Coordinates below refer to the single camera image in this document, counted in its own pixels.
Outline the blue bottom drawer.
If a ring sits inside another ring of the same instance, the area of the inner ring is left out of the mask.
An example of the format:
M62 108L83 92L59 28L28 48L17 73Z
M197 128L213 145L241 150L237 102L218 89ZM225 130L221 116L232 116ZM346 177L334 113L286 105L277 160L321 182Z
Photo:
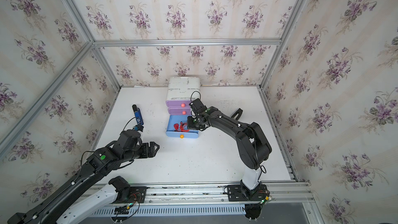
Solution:
M170 138L197 139L198 130L189 129L187 115L170 115L166 135Z

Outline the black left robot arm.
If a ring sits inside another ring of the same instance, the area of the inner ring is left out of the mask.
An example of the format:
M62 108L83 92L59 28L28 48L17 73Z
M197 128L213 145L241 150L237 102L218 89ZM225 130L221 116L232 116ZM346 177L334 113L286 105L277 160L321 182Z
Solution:
M7 221L9 224L72 224L78 223L114 201L123 202L130 198L129 183L117 176L101 189L96 196L87 198L87 203L76 201L93 185L110 172L131 165L136 159L156 156L160 146L155 142L144 143L141 133L126 130L116 141L91 152L80 170L52 195L26 213L15 213Z

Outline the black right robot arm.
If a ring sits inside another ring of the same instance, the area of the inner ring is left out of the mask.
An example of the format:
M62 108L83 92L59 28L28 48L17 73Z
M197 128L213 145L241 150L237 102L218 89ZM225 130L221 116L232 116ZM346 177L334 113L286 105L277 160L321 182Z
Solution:
M230 117L213 106L205 106L200 99L194 99L189 106L193 115L187 118L188 129L205 131L212 127L233 138L239 157L246 166L241 184L247 190L256 190L260 186L261 174L264 173L261 164L272 153L272 147L261 127L256 122L240 122L243 113L241 109Z

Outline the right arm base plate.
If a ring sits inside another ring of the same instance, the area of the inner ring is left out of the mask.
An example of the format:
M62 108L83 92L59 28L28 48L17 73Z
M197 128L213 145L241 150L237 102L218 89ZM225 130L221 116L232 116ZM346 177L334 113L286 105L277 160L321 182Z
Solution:
M265 184L259 183L254 189L250 190L245 185L227 185L223 189L224 194L227 195L229 202L260 202L268 201L270 191Z

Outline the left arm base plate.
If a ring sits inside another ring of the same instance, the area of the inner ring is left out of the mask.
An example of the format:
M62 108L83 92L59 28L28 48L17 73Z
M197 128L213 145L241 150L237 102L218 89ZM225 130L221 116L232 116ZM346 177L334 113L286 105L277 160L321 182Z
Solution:
M124 204L124 203L144 203L145 196L147 193L147 187L130 187L120 190L117 193L116 200L112 204Z

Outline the purple drawer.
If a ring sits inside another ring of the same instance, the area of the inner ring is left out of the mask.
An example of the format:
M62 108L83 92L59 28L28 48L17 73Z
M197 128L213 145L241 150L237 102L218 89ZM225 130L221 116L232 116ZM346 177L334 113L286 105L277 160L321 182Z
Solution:
M189 107L171 107L168 108L168 112L170 115L183 115L182 112L186 111L185 115L191 115L191 108Z
M181 104L184 103L185 107L190 107L191 100L190 99L183 99L183 100L167 100L166 105L168 108L171 107L181 107Z

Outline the purple top drawer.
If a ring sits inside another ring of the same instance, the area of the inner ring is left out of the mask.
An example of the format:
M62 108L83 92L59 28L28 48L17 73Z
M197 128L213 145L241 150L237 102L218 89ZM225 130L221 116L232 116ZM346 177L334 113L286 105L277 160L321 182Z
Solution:
M190 107L191 100L190 99L183 99L183 100L167 100L166 105L168 108L171 107L181 107L181 104L184 103L185 107Z

